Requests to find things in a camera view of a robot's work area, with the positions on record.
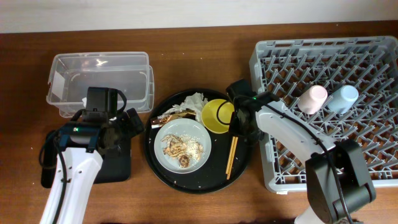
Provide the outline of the wooden chopstick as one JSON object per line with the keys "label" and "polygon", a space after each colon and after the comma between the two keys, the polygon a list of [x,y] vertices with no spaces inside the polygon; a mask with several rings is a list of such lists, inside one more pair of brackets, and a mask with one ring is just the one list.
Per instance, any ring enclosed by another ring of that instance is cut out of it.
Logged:
{"label": "wooden chopstick", "polygon": [[228,176],[226,175],[226,179],[227,179],[227,180],[229,180],[229,178],[230,178],[230,176],[231,176],[231,171],[232,171],[233,160],[234,160],[234,156],[235,156],[235,152],[236,152],[237,143],[238,143],[238,137],[236,137],[236,141],[235,141],[235,144],[234,144],[233,158],[232,158],[232,160],[231,160],[231,165],[230,165],[230,170],[229,170],[230,173],[229,173]]}
{"label": "wooden chopstick", "polygon": [[234,150],[235,141],[236,141],[236,137],[233,136],[233,137],[232,137],[232,141],[231,141],[231,147],[230,147],[230,150],[229,150],[228,163],[227,163],[227,166],[226,166],[226,175],[227,175],[227,176],[228,176],[229,173],[230,173],[229,170],[230,170],[231,160],[232,160],[232,158],[233,158],[233,150]]}

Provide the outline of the pink cup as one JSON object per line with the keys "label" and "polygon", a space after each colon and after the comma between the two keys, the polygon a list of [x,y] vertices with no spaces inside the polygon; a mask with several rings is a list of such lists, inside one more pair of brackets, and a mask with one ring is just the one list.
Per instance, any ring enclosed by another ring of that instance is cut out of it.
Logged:
{"label": "pink cup", "polygon": [[297,105],[302,112],[314,114],[322,108],[327,98],[327,90],[323,86],[314,85],[299,97]]}

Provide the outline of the blue cup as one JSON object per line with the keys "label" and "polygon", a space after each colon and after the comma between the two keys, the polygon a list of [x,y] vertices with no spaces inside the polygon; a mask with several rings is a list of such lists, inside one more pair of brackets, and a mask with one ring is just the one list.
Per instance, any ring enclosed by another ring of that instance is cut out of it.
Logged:
{"label": "blue cup", "polygon": [[327,104],[327,108],[337,114],[345,114],[357,101],[359,91],[351,85],[344,85],[331,96],[332,100]]}

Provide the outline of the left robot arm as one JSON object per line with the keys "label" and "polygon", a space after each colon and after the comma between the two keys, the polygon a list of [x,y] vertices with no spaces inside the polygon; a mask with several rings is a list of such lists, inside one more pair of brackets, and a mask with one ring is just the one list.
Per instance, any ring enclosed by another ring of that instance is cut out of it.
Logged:
{"label": "left robot arm", "polygon": [[46,138],[42,149],[54,149],[56,162],[39,156],[40,166],[54,171],[41,223],[82,223],[94,184],[130,178],[131,139],[144,125],[119,98],[127,101],[121,90],[89,87],[86,106]]}

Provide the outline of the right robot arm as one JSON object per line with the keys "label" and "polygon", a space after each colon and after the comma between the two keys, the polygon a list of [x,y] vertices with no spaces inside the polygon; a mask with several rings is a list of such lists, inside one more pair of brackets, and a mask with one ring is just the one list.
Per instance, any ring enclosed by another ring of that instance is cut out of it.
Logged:
{"label": "right robot arm", "polygon": [[353,223],[351,214],[375,200],[376,189],[356,141],[317,132],[270,93],[229,97],[235,109],[231,133],[269,134],[304,164],[310,206],[295,223]]}

